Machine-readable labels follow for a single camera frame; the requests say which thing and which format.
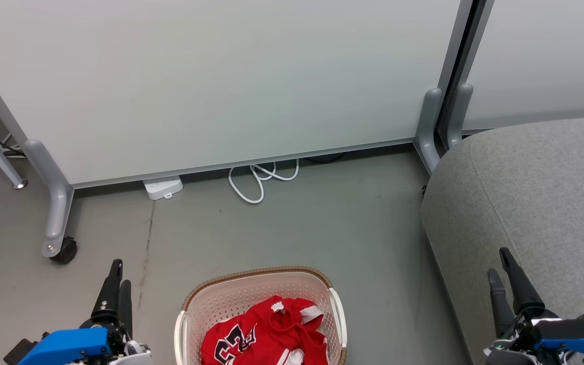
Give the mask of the white power strip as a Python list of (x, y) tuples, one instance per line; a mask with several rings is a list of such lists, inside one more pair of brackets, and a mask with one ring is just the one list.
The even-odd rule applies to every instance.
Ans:
[(178, 175), (144, 179), (143, 184), (150, 200), (171, 199), (185, 187)]

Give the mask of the wide white partition panel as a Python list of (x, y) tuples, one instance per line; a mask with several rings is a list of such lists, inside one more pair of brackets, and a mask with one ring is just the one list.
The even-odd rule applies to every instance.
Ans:
[(70, 185), (403, 143), (461, 0), (0, 0), (0, 99)]

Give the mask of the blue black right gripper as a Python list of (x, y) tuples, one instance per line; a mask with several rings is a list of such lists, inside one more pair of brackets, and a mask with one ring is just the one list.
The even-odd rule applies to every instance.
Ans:
[(499, 250), (513, 294), (513, 310), (500, 275), (488, 270), (493, 322), (498, 337), (484, 350), (485, 365), (584, 365), (584, 315), (561, 319), (545, 310), (542, 298), (507, 247)]

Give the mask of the red basketball jersey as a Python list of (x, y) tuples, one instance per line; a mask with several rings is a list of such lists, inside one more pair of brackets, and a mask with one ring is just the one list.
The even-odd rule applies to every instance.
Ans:
[(322, 320), (313, 301), (272, 296), (216, 323), (202, 342), (202, 365), (329, 365)]

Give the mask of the grey partition leg with caster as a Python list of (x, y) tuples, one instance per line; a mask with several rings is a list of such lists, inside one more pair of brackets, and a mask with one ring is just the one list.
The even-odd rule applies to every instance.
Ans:
[(61, 250), (63, 238), (69, 237), (65, 231), (74, 199), (74, 189), (41, 141), (28, 139), (24, 143), (24, 151), (35, 171), (45, 183), (50, 196), (42, 245), (42, 254), (50, 259)]

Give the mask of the narrow white partition panel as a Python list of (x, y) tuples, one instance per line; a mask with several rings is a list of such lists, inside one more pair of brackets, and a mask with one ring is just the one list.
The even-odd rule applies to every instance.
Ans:
[(584, 118), (584, 0), (494, 0), (464, 131)]

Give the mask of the cream perforated laundry basket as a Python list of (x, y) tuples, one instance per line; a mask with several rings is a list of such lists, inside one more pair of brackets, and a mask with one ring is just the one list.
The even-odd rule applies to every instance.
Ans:
[(176, 365), (202, 365), (201, 346), (218, 322), (244, 314), (271, 296), (304, 298), (324, 313), (318, 330), (327, 339), (329, 365), (347, 361), (347, 321), (333, 284), (324, 273), (306, 266), (262, 268), (207, 280), (190, 291), (174, 327)]

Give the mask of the grey fabric sofa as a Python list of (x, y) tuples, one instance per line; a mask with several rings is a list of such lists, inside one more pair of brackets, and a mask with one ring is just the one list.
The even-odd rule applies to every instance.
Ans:
[(484, 131), (429, 178), (423, 227), (473, 365), (496, 339), (487, 270), (507, 247), (544, 304), (584, 314), (584, 119)]

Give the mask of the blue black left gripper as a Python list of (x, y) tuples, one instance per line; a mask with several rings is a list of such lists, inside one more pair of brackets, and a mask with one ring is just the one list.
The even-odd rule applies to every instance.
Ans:
[(113, 260), (91, 319), (40, 341), (21, 341), (18, 365), (152, 365), (149, 346), (132, 339), (132, 284), (122, 277), (123, 261)]

